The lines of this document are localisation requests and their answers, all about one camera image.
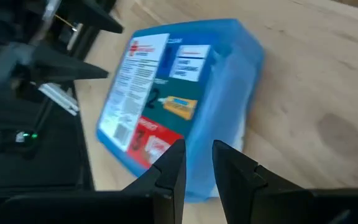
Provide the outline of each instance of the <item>yellow label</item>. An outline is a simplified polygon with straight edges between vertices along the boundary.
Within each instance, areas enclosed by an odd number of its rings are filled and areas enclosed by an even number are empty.
[[[167,99],[165,99],[164,109],[169,110],[172,113],[185,118],[186,120],[190,120],[193,116],[196,104],[196,100],[168,96]]]

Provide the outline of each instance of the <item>red cross logo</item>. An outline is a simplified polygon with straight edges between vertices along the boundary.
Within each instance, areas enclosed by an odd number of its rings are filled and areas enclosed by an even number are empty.
[[[135,51],[137,51],[137,40],[133,42],[133,44],[129,47],[129,56],[134,56]]]

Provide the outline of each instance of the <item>wooden table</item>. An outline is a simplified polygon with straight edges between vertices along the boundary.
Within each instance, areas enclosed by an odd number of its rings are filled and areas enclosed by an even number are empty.
[[[122,0],[123,34],[102,32],[87,61],[107,80],[77,81],[96,188],[134,177],[96,140],[96,122],[126,42],[137,29],[238,18],[266,52],[243,152],[302,187],[358,187],[358,9],[329,0]],[[185,206],[183,223],[225,223],[218,199]]]

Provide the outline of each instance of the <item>label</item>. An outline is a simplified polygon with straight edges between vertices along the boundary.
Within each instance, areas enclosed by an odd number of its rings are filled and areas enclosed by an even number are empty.
[[[127,151],[142,114],[168,36],[157,34],[133,38],[117,72],[99,128],[122,151]]]
[[[164,109],[169,110],[172,113],[175,113],[176,115],[185,118],[186,120],[190,120],[193,116],[197,101],[168,96],[168,98],[165,99],[163,104]]]
[[[209,45],[180,46],[170,77],[198,82],[208,52]]]
[[[177,139],[183,136],[141,116],[127,153],[148,169]]]

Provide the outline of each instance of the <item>blue first aid kit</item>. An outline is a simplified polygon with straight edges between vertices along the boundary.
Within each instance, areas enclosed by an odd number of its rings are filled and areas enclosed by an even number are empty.
[[[234,144],[263,58],[261,45],[236,19],[138,30],[127,43],[96,135],[136,176],[184,138],[185,200],[217,196],[212,144]]]

